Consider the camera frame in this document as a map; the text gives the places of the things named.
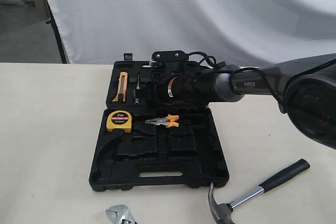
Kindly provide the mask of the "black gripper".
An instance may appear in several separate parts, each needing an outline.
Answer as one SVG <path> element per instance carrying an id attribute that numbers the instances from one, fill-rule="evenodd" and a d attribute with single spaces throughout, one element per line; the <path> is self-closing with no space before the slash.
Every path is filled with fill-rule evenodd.
<path id="1" fill-rule="evenodd" d="M 134 96 L 155 104 L 207 104 L 193 84 L 194 79 L 185 74 L 165 76 L 135 90 Z"/>

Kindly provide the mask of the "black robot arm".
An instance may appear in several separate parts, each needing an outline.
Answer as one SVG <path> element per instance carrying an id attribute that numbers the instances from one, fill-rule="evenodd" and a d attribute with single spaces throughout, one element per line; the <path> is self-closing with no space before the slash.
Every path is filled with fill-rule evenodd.
<path id="1" fill-rule="evenodd" d="M 179 70 L 156 52 L 150 66 L 164 69 L 157 80 L 136 89 L 136 98 L 157 104 L 238 102 L 246 95 L 269 95 L 309 139 L 335 148 L 335 54 L 288 60 L 263 67 L 239 67 L 201 55 L 184 59 Z"/>

